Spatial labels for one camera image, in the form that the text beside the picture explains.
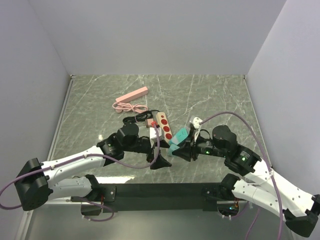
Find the teal plug adapter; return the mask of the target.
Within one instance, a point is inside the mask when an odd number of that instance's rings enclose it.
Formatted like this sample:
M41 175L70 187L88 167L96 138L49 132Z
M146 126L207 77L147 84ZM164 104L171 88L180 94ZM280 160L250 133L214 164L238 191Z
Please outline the teal plug adapter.
M174 156L174 151L178 150L180 147L176 144L171 144L167 150L167 155L170 157Z

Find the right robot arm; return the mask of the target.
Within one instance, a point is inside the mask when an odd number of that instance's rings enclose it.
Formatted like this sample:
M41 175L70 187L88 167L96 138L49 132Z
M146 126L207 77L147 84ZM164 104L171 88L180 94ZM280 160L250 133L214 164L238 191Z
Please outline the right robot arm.
M252 202L278 216L297 235L310 237L320 215L318 194L301 190L274 171L262 157L239 144L228 126L216 126L210 138L201 137L200 132L195 124L182 128L166 143L168 154L188 162L200 154L224 158L232 172L220 183L222 198Z

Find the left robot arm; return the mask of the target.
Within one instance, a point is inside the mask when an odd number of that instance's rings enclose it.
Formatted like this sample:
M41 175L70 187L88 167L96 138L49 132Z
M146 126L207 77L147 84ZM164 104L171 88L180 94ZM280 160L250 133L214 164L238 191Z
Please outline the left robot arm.
M72 177L113 163L128 167L122 162L125 152L145 154L146 166L151 170L171 167L171 163L161 155L161 143L160 128L151 127L149 136L139 136L139 127L135 123L125 123L117 132L82 152L44 162L32 158L24 164L14 184L21 207L30 211L49 200L64 197L96 200L102 191L95 176Z

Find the teal triangular power strip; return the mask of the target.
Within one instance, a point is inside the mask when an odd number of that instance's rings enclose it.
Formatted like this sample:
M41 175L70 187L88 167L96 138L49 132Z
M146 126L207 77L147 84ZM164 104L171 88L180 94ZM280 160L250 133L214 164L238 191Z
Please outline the teal triangular power strip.
M189 128L181 128L173 137L169 140L169 145L179 145L181 144L189 135Z

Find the brown pink plug adapter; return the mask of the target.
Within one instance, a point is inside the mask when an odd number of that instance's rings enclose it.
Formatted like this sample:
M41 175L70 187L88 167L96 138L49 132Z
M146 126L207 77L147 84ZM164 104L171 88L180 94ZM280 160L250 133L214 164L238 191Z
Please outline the brown pink plug adapter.
M145 126L147 128L152 128L154 125L156 125L156 121L153 118L148 118L145 120Z

